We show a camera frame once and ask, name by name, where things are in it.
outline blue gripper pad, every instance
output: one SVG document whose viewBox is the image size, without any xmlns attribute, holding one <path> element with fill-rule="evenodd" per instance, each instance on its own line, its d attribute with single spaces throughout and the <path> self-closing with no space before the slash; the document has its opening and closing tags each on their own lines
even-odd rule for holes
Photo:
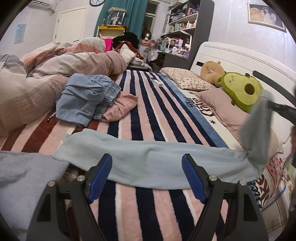
<svg viewBox="0 0 296 241">
<path fill-rule="evenodd" d="M 86 174 L 85 196 L 89 203 L 98 199 L 103 191 L 108 175 L 112 168 L 112 157 L 105 154 L 97 166 L 92 167 Z"/>
<path fill-rule="evenodd" d="M 203 167 L 197 166 L 189 154 L 182 157 L 182 168 L 195 198 L 205 204 L 210 196 L 207 172 Z"/>
</svg>

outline picture frame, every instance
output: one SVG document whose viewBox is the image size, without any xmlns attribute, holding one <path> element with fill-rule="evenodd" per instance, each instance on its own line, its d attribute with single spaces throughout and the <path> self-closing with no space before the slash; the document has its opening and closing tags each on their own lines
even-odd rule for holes
<svg viewBox="0 0 296 241">
<path fill-rule="evenodd" d="M 286 26 L 276 12 L 269 6 L 260 3 L 247 3 L 248 23 L 263 25 L 287 32 Z"/>
</svg>

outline drawstring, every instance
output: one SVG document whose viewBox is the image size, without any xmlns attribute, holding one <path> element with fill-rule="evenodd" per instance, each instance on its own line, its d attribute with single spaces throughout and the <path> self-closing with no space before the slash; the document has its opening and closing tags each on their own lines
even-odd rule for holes
<svg viewBox="0 0 296 241">
<path fill-rule="evenodd" d="M 47 122 L 50 122 L 50 119 L 53 118 L 56 115 L 57 112 L 53 113 L 48 119 Z"/>
</svg>

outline teal curtain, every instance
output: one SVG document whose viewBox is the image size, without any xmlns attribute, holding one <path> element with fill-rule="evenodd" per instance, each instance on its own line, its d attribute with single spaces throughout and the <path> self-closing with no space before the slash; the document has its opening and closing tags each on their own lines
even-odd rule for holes
<svg viewBox="0 0 296 241">
<path fill-rule="evenodd" d="M 98 27 L 101 26 L 103 19 L 107 21 L 109 15 L 108 9 L 119 7 L 127 10 L 123 22 L 128 25 L 126 31 L 134 33 L 140 39 L 147 3 L 148 0 L 106 0 L 96 23 L 94 37 L 96 37 Z"/>
</svg>

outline avocado plush toy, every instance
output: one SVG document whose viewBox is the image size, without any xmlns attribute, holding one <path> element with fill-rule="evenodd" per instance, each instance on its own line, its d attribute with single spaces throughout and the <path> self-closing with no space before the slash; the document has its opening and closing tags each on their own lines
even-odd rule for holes
<svg viewBox="0 0 296 241">
<path fill-rule="evenodd" d="M 221 87 L 221 82 L 217 82 L 217 80 L 223 76 L 225 71 L 220 63 L 220 61 L 217 63 L 213 61 L 205 62 L 200 70 L 200 78 L 210 84 Z"/>
<path fill-rule="evenodd" d="M 245 112 L 250 110 L 263 89 L 259 81 L 249 74 L 227 72 L 218 81 L 221 81 L 223 89 L 232 98 L 232 104 Z"/>
</svg>

